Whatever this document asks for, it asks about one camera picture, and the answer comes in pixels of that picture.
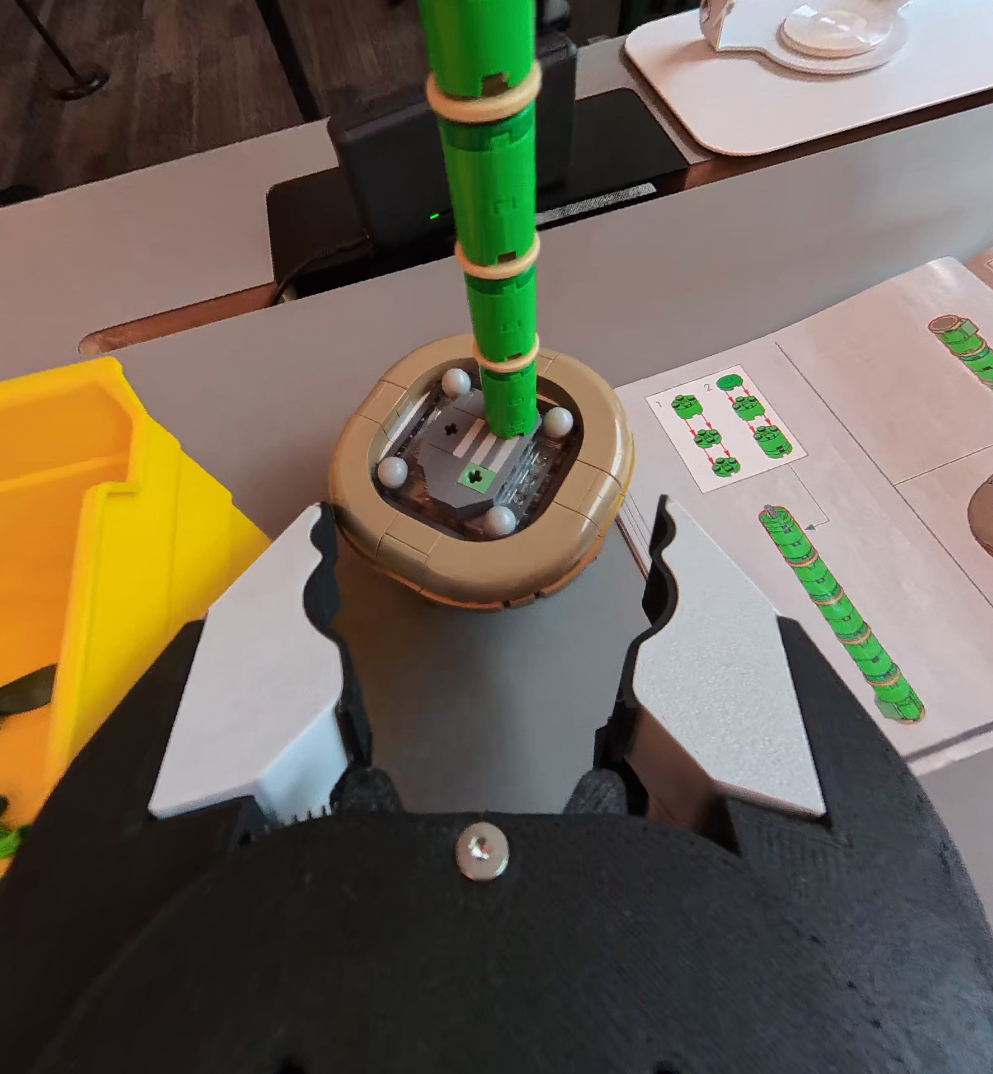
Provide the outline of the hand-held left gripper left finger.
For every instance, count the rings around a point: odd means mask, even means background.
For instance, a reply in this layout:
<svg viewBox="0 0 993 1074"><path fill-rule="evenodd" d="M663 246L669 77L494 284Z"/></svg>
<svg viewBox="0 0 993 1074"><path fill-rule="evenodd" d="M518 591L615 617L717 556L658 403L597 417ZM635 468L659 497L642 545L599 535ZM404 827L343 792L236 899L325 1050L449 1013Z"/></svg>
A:
<svg viewBox="0 0 993 1074"><path fill-rule="evenodd" d="M354 668L333 629L336 526L307 507L213 603L149 800L165 819L240 797L274 824L331 814L370 759Z"/></svg>

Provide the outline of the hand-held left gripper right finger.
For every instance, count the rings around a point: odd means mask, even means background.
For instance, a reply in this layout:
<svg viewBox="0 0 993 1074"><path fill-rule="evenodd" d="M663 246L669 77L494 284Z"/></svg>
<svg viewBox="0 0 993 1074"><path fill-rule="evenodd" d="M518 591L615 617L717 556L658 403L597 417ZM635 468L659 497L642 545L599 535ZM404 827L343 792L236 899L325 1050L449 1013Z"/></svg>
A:
<svg viewBox="0 0 993 1074"><path fill-rule="evenodd" d="M626 764L646 815L704 822L722 798L826 815L771 603L682 507L658 500L642 606L601 755Z"/></svg>

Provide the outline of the yellow plastic bin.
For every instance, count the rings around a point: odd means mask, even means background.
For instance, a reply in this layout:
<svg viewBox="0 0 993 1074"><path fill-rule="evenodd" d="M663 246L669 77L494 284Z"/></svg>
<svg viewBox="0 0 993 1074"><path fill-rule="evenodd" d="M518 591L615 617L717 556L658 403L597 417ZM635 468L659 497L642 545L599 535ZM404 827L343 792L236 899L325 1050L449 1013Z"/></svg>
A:
<svg viewBox="0 0 993 1074"><path fill-rule="evenodd" d="M113 357L0 383L2 826L31 824L70 761L181 626L269 540L146 411Z"/></svg>

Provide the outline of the green brick bamboo stalk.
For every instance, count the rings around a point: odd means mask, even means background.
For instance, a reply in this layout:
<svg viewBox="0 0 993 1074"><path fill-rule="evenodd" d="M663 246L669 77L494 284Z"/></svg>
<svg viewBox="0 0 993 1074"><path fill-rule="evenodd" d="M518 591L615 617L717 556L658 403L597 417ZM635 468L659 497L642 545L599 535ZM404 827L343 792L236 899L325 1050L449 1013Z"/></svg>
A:
<svg viewBox="0 0 993 1074"><path fill-rule="evenodd" d="M529 435L537 411L536 107L530 1L420 1L436 114L491 432Z"/></svg>

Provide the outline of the grey desk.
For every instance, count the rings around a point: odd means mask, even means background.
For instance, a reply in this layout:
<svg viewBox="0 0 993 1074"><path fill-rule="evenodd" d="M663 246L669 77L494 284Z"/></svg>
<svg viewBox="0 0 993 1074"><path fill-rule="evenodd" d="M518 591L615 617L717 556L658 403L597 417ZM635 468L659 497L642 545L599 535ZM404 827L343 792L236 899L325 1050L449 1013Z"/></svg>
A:
<svg viewBox="0 0 993 1074"><path fill-rule="evenodd" d="M884 191L811 154L556 233L557 342L616 383L658 348L704 355L839 296L855 223L824 187ZM331 434L409 342L433 263L279 320L229 321L125 357L174 432L214 419ZM407 804L452 804L482 746L534 720L534 782L563 807L586 732L623 714L632 598L583 583L534 610L438 610L363 583L337 625L377 732L430 736ZM794 661L824 822L721 792L704 834L597 812L397 808L375 766L330 818L261 821L253 794L154 821L182 673L181 628L84 748L0 894L0 1072L993 1072L993 937L915 777L808 634L768 613ZM467 822L509 836L503 879L453 863Z"/></svg>

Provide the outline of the building instruction booklet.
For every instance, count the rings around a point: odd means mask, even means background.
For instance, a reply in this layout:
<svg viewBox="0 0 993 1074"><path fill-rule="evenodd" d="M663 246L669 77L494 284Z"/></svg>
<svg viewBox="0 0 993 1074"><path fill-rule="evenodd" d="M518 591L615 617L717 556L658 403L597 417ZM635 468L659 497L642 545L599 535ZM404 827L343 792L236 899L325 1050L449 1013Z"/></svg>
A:
<svg viewBox="0 0 993 1074"><path fill-rule="evenodd" d="M874 692L761 523L786 509L923 703L915 772L993 748L993 288L940 258L791 326L624 384L646 554L667 495Z"/></svg>

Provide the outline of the black power box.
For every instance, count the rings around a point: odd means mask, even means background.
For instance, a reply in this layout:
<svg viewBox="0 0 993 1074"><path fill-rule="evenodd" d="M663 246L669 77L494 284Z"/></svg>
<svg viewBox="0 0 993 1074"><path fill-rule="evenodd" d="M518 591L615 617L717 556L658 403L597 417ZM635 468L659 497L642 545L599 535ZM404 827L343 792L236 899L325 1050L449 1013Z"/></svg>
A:
<svg viewBox="0 0 993 1074"><path fill-rule="evenodd" d="M543 86L536 102L536 180L539 192L570 171L578 49L569 37L539 37ZM366 232L395 248L453 232L446 161L437 117L423 84L344 108L328 134L350 183Z"/></svg>

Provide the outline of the white stand base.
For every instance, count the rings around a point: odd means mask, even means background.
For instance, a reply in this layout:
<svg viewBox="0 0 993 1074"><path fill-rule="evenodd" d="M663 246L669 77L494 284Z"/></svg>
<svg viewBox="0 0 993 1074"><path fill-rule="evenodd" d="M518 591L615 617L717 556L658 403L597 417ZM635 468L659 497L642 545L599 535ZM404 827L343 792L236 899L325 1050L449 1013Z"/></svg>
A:
<svg viewBox="0 0 993 1074"><path fill-rule="evenodd" d="M749 157L993 89L993 1L703 2L625 50L700 146Z"/></svg>

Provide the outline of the black sign stand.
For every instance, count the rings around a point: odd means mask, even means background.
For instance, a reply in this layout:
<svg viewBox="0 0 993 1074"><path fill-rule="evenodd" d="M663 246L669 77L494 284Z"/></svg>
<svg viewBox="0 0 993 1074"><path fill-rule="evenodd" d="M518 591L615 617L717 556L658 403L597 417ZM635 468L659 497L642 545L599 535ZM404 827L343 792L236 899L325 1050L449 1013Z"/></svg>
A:
<svg viewBox="0 0 993 1074"><path fill-rule="evenodd" d="M21 16L31 24L36 35L42 40L67 74L68 79L65 84L55 90L57 99L70 102L88 98L103 89L109 83L109 71L106 71L104 68L94 66L90 70L85 71L79 70L71 61L56 39L52 37L52 33L43 25L43 21L41 21L30 2L18 0L15 1L15 4L20 9Z"/></svg>

